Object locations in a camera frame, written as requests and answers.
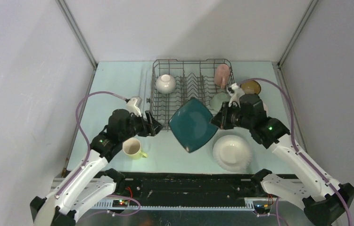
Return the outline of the pale green bowl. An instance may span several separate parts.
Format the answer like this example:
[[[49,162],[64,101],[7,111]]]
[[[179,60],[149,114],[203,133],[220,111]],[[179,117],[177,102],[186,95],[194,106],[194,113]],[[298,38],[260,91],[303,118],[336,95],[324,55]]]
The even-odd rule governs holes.
[[[210,100],[210,109],[218,112],[220,111],[223,102],[229,102],[230,95],[224,92],[218,93],[212,97]]]

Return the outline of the teal square plate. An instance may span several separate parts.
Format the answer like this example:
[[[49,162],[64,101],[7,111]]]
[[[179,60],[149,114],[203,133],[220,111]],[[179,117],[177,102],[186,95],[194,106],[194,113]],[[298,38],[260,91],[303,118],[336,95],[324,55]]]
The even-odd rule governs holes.
[[[207,144],[218,128],[210,123],[212,113],[196,98],[191,98],[171,117],[168,126],[183,149],[192,153]]]

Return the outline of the white scalloped plate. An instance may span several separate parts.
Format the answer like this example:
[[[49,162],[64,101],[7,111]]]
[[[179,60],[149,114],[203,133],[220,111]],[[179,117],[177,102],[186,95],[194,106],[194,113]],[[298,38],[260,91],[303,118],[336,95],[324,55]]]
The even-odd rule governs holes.
[[[225,135],[213,145],[213,159],[225,171],[246,172],[253,158],[249,143],[236,135]]]

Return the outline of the white ribbed bowl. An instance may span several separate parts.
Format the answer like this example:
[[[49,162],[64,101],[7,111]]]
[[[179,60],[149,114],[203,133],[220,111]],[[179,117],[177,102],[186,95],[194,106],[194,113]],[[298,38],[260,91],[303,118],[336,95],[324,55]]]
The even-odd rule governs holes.
[[[176,89],[176,80],[171,75],[163,74],[157,78],[155,87],[162,94],[170,94]]]

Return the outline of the pink mug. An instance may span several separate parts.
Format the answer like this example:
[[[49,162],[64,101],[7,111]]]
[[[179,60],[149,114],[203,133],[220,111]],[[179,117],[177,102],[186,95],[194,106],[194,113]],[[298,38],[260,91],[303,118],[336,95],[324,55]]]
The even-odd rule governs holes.
[[[224,89],[228,84],[230,73],[230,67],[227,64],[220,64],[214,73],[215,85]]]

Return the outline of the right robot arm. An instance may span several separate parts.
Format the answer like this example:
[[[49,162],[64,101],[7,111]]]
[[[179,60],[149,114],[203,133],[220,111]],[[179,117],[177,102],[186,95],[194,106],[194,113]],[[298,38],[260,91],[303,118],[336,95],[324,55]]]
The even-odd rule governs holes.
[[[330,226],[348,211],[354,187],[340,183],[323,170],[280,120],[267,115],[257,94],[243,95],[238,102],[223,102],[210,122],[224,130],[247,129],[254,141],[284,161],[301,181],[295,184],[263,169],[252,179],[251,191],[255,196],[274,194],[303,210],[315,226]]]

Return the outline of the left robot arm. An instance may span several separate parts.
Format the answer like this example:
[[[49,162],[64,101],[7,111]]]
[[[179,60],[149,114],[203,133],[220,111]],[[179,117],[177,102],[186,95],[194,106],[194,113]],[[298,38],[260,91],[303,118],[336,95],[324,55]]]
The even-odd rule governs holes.
[[[30,202],[35,226],[74,226],[89,209],[108,195],[120,196],[126,190],[124,175],[106,170],[99,181],[91,180],[122,150],[125,141],[135,136],[154,137],[163,125],[150,111],[146,117],[116,109],[103,130],[88,143],[88,152],[79,165],[46,197]]]

